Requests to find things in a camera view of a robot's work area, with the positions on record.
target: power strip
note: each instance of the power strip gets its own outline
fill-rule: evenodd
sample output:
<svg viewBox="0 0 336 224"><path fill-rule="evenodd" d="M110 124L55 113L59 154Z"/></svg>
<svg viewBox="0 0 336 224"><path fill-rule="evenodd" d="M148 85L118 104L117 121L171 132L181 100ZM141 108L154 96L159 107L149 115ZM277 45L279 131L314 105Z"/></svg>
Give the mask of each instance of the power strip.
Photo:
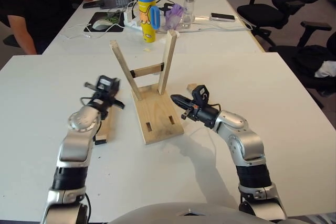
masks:
<svg viewBox="0 0 336 224"><path fill-rule="evenodd" d="M135 30L142 31L142 28L140 25L140 18L136 17L132 19L132 12L124 12L124 25L125 27L130 27Z"/></svg>

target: yellow cup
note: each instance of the yellow cup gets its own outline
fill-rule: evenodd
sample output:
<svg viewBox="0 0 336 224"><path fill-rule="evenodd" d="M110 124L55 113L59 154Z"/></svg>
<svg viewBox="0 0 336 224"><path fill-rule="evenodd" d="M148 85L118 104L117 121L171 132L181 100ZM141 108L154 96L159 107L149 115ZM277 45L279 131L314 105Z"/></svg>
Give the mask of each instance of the yellow cup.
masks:
<svg viewBox="0 0 336 224"><path fill-rule="evenodd" d="M155 30L160 27L160 10L155 3L155 0L138 0L143 39L148 43L155 41Z"/></svg>

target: computer mouse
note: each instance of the computer mouse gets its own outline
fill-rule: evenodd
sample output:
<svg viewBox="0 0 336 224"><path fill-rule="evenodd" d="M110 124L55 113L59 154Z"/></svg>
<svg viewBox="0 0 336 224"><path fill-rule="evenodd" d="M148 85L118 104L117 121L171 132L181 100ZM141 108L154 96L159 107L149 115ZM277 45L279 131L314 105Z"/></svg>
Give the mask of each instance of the computer mouse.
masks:
<svg viewBox="0 0 336 224"><path fill-rule="evenodd" d="M114 23L112 22L109 22L108 20L105 20L105 19L99 19L97 20L95 23L93 23L93 26L92 28L94 30L97 30L97 31L102 31L102 30L105 30L107 28L109 28L110 26L112 26Z"/></svg>

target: black shirt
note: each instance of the black shirt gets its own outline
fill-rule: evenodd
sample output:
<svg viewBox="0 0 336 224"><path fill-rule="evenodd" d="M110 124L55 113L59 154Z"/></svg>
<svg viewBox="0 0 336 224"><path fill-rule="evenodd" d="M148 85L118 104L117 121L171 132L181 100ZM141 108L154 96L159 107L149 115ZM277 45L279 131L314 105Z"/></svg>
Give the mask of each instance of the black shirt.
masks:
<svg viewBox="0 0 336 224"><path fill-rule="evenodd" d="M74 11L70 0L0 0L0 9L24 17L34 41L54 38Z"/></svg>

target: white cloth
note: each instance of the white cloth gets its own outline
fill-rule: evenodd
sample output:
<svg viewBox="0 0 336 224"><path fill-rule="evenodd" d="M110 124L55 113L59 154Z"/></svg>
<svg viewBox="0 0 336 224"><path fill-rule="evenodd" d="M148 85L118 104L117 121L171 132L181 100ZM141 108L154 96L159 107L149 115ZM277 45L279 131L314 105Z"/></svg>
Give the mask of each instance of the white cloth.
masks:
<svg viewBox="0 0 336 224"><path fill-rule="evenodd" d="M315 77L317 78L324 78L328 76L336 76L336 61L324 61L320 69L315 72Z"/></svg>

